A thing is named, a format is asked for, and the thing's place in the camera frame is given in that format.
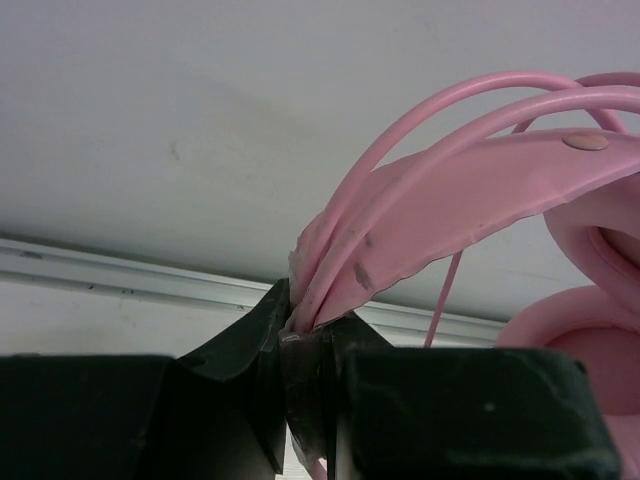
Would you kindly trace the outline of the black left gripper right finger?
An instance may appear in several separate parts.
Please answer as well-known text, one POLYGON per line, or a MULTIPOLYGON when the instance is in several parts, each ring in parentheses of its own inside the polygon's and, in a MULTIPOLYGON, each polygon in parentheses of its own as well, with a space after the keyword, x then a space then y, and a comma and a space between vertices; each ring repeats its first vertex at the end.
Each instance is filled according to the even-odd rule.
POLYGON ((321 334, 332 479, 617 479, 585 368, 549 349, 395 347, 349 314, 321 334))

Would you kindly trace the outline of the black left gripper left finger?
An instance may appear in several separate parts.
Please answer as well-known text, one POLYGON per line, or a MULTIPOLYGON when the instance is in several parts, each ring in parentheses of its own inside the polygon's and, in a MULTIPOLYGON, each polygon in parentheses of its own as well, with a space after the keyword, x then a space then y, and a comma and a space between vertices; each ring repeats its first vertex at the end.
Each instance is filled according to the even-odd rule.
POLYGON ((1 359, 5 479, 272 479, 284 469, 279 280, 178 358, 13 354, 1 359))

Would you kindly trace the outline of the pink headphones with cable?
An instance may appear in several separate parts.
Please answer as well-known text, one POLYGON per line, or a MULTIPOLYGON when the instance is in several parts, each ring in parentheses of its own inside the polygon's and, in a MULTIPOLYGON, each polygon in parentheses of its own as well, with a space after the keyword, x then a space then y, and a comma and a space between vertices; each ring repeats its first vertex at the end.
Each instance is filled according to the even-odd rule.
POLYGON ((288 326, 310 333, 431 262, 542 215, 590 280, 523 310, 502 346, 553 346, 592 370, 623 475, 639 475, 639 76, 571 80, 540 72, 477 77, 421 102, 354 164, 289 257, 288 326), (439 111, 498 89, 537 95, 486 114, 426 150, 385 155, 439 111))

